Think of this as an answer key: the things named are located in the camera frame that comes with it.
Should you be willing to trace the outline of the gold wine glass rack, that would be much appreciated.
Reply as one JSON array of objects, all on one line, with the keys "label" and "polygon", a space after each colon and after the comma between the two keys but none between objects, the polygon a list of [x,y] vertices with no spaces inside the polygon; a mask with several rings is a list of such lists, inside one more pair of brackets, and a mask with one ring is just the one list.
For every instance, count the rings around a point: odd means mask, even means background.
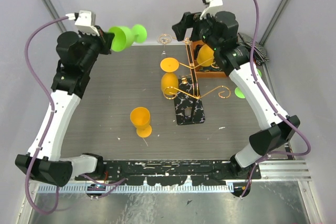
[{"label": "gold wine glass rack", "polygon": [[177,95],[170,99],[168,96],[163,95],[166,99],[174,101],[174,111],[178,125],[201,124],[205,122],[202,98],[214,91],[218,91],[219,98],[227,99],[231,95],[231,90],[221,85],[201,94],[196,75],[196,68],[200,65],[198,63],[194,65],[193,63],[190,39],[186,38],[182,43],[185,44],[186,48],[187,64],[181,63],[176,59],[180,64],[179,68],[174,72],[179,80]]}]

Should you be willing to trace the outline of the green goblet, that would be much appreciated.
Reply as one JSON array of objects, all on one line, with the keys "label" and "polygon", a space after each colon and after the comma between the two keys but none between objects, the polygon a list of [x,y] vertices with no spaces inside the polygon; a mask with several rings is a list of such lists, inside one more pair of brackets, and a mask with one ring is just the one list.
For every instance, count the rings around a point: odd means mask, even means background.
[{"label": "green goblet", "polygon": [[135,24],[132,28],[127,26],[114,26],[108,30],[114,34],[111,50],[121,52],[129,48],[134,42],[143,43],[147,39],[147,30],[140,24]]},{"label": "green goblet", "polygon": [[[260,71],[259,69],[257,69],[257,72],[258,72],[258,75],[259,75],[260,77],[262,77],[262,73],[261,73],[261,71]],[[240,89],[239,87],[236,87],[235,90],[234,90],[234,92],[235,92],[235,95],[236,95],[238,98],[240,98],[240,99],[245,99],[245,96],[244,96],[244,94],[242,93],[242,91],[241,91],[241,89]]]}]

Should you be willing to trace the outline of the orange goblet front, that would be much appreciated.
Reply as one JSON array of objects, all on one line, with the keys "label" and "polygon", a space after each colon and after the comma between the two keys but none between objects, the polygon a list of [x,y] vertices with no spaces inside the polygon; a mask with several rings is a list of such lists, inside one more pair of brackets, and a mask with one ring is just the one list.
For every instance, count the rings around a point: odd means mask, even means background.
[{"label": "orange goblet front", "polygon": [[150,111],[145,107],[137,107],[130,113],[130,120],[141,138],[149,137],[152,133]]}]

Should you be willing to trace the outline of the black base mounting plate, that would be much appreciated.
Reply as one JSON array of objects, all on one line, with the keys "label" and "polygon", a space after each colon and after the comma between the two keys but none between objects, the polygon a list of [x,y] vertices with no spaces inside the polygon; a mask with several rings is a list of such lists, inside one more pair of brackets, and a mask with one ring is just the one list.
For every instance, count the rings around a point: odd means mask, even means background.
[{"label": "black base mounting plate", "polygon": [[103,171],[95,180],[113,183],[125,179],[131,186],[183,185],[191,179],[193,186],[224,185],[226,180],[247,180],[252,166],[233,173],[229,161],[223,160],[114,160],[104,161]]}]

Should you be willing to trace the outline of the clear champagne flute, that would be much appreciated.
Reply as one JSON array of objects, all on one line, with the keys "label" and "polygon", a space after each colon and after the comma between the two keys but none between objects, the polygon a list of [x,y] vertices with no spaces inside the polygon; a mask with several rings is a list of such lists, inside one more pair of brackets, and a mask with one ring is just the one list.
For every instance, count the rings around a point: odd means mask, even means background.
[{"label": "clear champagne flute", "polygon": [[166,46],[172,41],[172,36],[169,34],[161,34],[157,41],[162,45],[161,59],[164,59],[167,57]]}]

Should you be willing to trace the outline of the orange goblet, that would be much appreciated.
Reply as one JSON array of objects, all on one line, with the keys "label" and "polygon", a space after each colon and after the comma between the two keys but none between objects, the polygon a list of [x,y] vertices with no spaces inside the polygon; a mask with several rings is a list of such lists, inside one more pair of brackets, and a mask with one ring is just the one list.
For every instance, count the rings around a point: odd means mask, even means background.
[{"label": "orange goblet", "polygon": [[152,133],[150,111],[145,107],[137,107],[130,113],[130,120],[141,138],[149,137]]},{"label": "orange goblet", "polygon": [[165,72],[161,79],[161,90],[169,99],[177,95],[177,88],[179,87],[178,77],[174,73],[180,64],[172,57],[164,58],[160,62],[160,68]]},{"label": "orange goblet", "polygon": [[198,52],[196,61],[200,66],[209,67],[214,61],[213,49],[204,44]]}]

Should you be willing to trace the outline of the striped grey cloth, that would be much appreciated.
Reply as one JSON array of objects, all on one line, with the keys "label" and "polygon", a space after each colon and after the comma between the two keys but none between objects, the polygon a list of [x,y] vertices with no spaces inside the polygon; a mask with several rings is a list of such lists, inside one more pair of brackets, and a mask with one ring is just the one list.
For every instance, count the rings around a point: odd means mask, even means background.
[{"label": "striped grey cloth", "polygon": [[[238,44],[244,46],[249,52],[251,51],[253,38],[244,34],[238,33]],[[256,65],[261,66],[269,61],[266,49],[258,42],[255,42],[254,47],[254,62]]]}]

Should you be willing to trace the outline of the orange divided tray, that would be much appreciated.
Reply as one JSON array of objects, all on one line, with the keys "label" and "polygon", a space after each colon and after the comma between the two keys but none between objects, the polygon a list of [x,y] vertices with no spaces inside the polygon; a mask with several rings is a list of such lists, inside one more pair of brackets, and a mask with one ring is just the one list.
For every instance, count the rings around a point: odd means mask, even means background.
[{"label": "orange divided tray", "polygon": [[[191,49],[192,49],[192,55],[193,55],[193,63],[194,65],[197,64],[197,55],[199,49],[204,45],[204,43],[201,40],[198,41],[191,41]],[[199,66],[196,68],[196,75],[199,78],[226,78],[227,76],[223,71],[220,70],[220,68],[213,63],[211,66],[203,67]]]}]

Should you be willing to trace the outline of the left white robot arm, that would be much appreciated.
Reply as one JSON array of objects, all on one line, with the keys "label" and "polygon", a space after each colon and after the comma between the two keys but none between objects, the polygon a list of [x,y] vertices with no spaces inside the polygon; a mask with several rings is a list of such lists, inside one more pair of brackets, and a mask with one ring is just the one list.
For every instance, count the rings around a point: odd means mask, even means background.
[{"label": "left white robot arm", "polygon": [[100,155],[83,153],[77,157],[60,157],[69,122],[90,81],[92,67],[100,54],[111,53],[114,34],[104,32],[99,26],[95,28],[96,35],[67,31],[57,38],[59,60],[46,116],[27,153],[15,159],[15,165],[28,179],[63,187],[82,174],[93,180],[105,174]]}]

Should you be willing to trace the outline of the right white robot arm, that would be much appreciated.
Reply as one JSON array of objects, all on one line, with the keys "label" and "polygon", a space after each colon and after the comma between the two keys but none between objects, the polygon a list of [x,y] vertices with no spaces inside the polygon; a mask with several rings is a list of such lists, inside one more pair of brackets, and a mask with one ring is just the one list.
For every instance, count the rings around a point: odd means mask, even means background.
[{"label": "right white robot arm", "polygon": [[215,62],[240,88],[257,118],[260,131],[251,135],[249,143],[230,158],[232,176],[241,179],[248,174],[251,164],[289,142],[295,133],[292,127],[298,127],[300,120],[296,115],[289,116],[258,76],[250,51],[238,44],[238,22],[233,13],[220,11],[202,18],[201,13],[186,12],[172,26],[179,41],[189,28],[191,41],[201,40],[213,50]]}]

